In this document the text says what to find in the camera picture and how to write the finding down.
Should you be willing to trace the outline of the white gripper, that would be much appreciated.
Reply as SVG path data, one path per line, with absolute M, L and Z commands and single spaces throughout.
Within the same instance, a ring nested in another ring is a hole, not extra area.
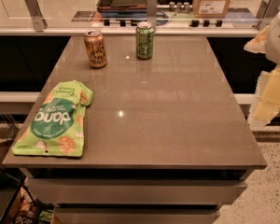
M 264 53 L 279 63 L 271 72 L 260 73 L 247 118 L 251 127 L 264 127 L 280 112 L 280 11 L 252 40 L 244 45 L 251 53 Z

